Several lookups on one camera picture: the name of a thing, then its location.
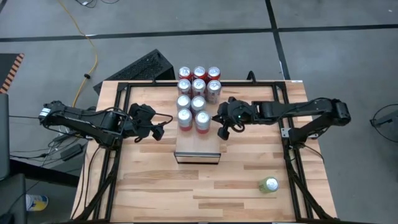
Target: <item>can lid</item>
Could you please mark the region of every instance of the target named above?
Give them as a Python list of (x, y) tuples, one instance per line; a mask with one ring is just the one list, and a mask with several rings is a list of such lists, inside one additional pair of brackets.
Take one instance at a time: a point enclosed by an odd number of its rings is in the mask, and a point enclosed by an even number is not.
[(221, 88), (221, 83), (218, 80), (212, 80), (207, 86), (210, 90), (219, 90)]
[(197, 123), (207, 123), (210, 120), (210, 115), (206, 111), (201, 111), (195, 119)]
[(200, 90), (200, 89), (206, 87), (205, 81), (203, 81), (203, 80), (201, 80), (201, 79), (196, 79), (196, 80), (194, 80), (193, 83), (192, 83), (192, 85), (193, 85), (196, 89), (198, 89), (198, 90)]
[(181, 67), (178, 74), (182, 77), (188, 77), (191, 74), (191, 70), (188, 67)]
[(202, 96), (195, 96), (192, 99), (192, 105), (194, 107), (202, 107), (206, 103), (206, 100)]
[(178, 81), (178, 87), (180, 89), (186, 90), (191, 87), (191, 83), (189, 82), (189, 80), (181, 79), (180, 81)]
[(194, 70), (193, 70), (193, 74), (196, 76), (202, 76), (206, 73), (206, 69), (203, 68), (202, 66), (197, 66)]
[(189, 111), (188, 109), (181, 109), (179, 112), (178, 112), (178, 118), (179, 119), (181, 119), (181, 120), (183, 120), (183, 121), (185, 121), (185, 120), (188, 120), (188, 119), (190, 119), (192, 117), (192, 114), (191, 114), (191, 111)]
[(216, 77), (220, 74), (220, 69), (217, 67), (211, 67), (211, 68), (209, 68), (208, 73), (209, 73), (209, 76)]
[(180, 106), (187, 106), (190, 103), (191, 99), (187, 95), (181, 95), (177, 98), (177, 103)]
[(266, 184), (269, 190), (277, 190), (279, 186), (278, 181), (273, 177), (268, 178)]

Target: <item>metal bracket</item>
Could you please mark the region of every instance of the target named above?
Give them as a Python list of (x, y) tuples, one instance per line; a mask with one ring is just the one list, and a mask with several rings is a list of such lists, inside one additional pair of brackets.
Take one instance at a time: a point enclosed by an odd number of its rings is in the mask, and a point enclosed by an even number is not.
[[(290, 128), (281, 128), (280, 129), (280, 134), (282, 135), (282, 138), (286, 138), (286, 139), (288, 139), (289, 138), (289, 130), (290, 130)], [(319, 137), (319, 135), (318, 134), (312, 134), (312, 135), (310, 135), (308, 138), (310, 138), (310, 139), (317, 139)]]

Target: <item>red and white can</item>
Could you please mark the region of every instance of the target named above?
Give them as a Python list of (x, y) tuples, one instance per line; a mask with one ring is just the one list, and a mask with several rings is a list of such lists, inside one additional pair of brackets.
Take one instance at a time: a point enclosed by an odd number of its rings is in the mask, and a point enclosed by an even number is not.
[(221, 83), (218, 80), (212, 80), (207, 84), (206, 99), (211, 104), (216, 104), (220, 101)]
[(177, 111), (180, 109), (191, 109), (191, 98), (187, 95), (181, 95), (177, 98)]
[(212, 80), (220, 80), (221, 72), (220, 69), (217, 67), (210, 67), (207, 71), (207, 82)]
[(192, 96), (205, 97), (206, 83), (201, 79), (196, 79), (192, 82)]
[(192, 114), (188, 109), (181, 109), (178, 114), (178, 126), (181, 131), (189, 131), (192, 129)]
[(194, 70), (193, 70), (193, 79), (201, 79), (203, 81), (206, 81), (206, 69), (203, 68), (202, 66), (197, 66)]
[(191, 101), (192, 114), (195, 116), (206, 108), (206, 100), (202, 96), (195, 96)]
[(181, 67), (178, 70), (178, 78), (179, 79), (187, 79), (192, 80), (192, 72), (188, 67)]
[(195, 126), (197, 132), (206, 134), (210, 130), (210, 115), (206, 111), (201, 111), (195, 116)]
[(178, 95), (191, 95), (191, 82), (187, 79), (181, 79), (177, 84)]

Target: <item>green can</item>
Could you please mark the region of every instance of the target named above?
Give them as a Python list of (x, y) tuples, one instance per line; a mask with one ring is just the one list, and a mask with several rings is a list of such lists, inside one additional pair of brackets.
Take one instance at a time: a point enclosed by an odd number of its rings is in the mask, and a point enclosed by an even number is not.
[(259, 190), (262, 193), (272, 193), (277, 191), (278, 188), (279, 184), (275, 177), (267, 177), (259, 182)]

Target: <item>wooden table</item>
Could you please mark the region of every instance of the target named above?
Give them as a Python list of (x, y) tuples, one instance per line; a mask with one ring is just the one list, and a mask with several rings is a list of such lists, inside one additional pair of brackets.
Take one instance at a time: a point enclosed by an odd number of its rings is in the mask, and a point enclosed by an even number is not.
[[(117, 85), (112, 81), (103, 83), (97, 110), (114, 105)], [(286, 81), (286, 85), (291, 103), (307, 101), (302, 82)], [(248, 102), (274, 100), (271, 88), (267, 87), (223, 87), (221, 101), (226, 101), (229, 96)], [(176, 98), (176, 88), (134, 87), (130, 103), (145, 103), (158, 113), (175, 116)], [(311, 117), (294, 118), (298, 127), (310, 120)], [(165, 126), (165, 134), (159, 142), (151, 137), (139, 144), (134, 143), (134, 138), (123, 141), (112, 222), (295, 221), (277, 124), (248, 125), (243, 133), (231, 131), (229, 140), (221, 145), (222, 156), (218, 165), (178, 165), (173, 155), (176, 133), (177, 120), (174, 119)], [(308, 140), (307, 145), (319, 151), (318, 141)], [(89, 143), (86, 167), (97, 147), (97, 143)], [(301, 155), (309, 191), (325, 211), (335, 217), (322, 160), (308, 149), (301, 149)], [(104, 151), (100, 151), (94, 158), (88, 202), (98, 189), (103, 157)], [(257, 183), (268, 176), (277, 178), (280, 189), (262, 194)], [(81, 179), (73, 209), (81, 194), (80, 189)], [(305, 217), (302, 194), (299, 190), (297, 192), (302, 216)], [(103, 197), (100, 218), (104, 216), (107, 194)], [(82, 210), (83, 200), (76, 214)]]

